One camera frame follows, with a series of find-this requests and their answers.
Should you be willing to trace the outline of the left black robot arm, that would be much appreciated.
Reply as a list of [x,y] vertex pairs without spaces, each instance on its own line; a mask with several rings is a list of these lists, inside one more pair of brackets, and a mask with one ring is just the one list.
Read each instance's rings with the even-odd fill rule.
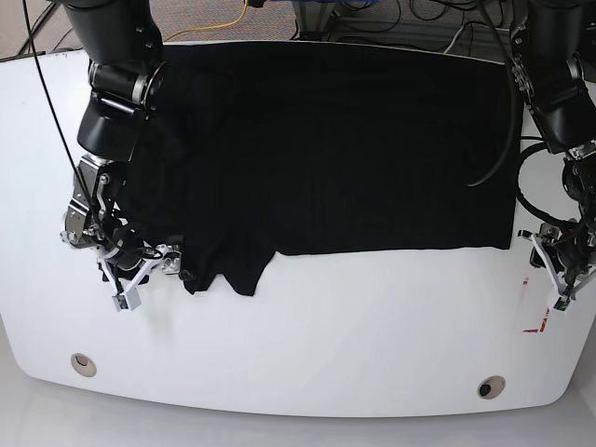
[[518,203],[542,223],[536,233],[520,233],[533,244],[531,263],[549,274],[555,292],[549,308],[564,312],[595,279],[595,104],[578,52],[594,4],[516,1],[512,7],[509,43],[496,43],[507,70],[511,116],[518,116],[523,100],[539,132],[518,155],[514,172],[541,151],[562,155],[562,186],[579,211],[576,222],[558,219],[515,189]]

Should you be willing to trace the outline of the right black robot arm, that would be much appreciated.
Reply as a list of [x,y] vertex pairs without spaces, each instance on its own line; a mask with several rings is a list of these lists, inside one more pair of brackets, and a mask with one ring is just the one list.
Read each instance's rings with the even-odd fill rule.
[[140,305],[154,271],[183,271],[193,110],[163,58],[146,1],[67,1],[89,58],[90,96],[78,130],[83,155],[61,239],[90,249],[115,306]]

